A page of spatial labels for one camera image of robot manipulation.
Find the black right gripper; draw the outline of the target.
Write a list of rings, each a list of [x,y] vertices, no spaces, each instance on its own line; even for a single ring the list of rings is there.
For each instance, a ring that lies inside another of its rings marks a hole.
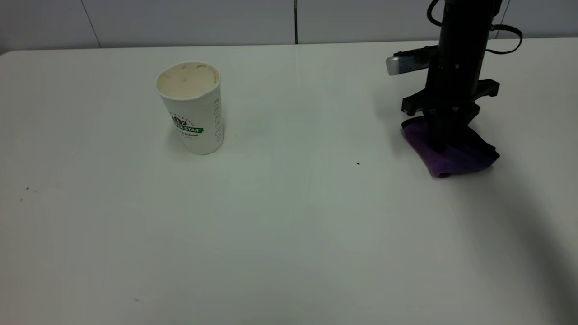
[[[454,137],[475,138],[478,133],[469,123],[479,114],[475,102],[481,97],[496,97],[500,83],[492,79],[479,79],[481,63],[447,66],[439,57],[401,57],[401,73],[426,69],[425,88],[402,99],[402,112],[415,116],[421,112],[431,118],[431,145],[437,153],[446,150],[454,127]]]

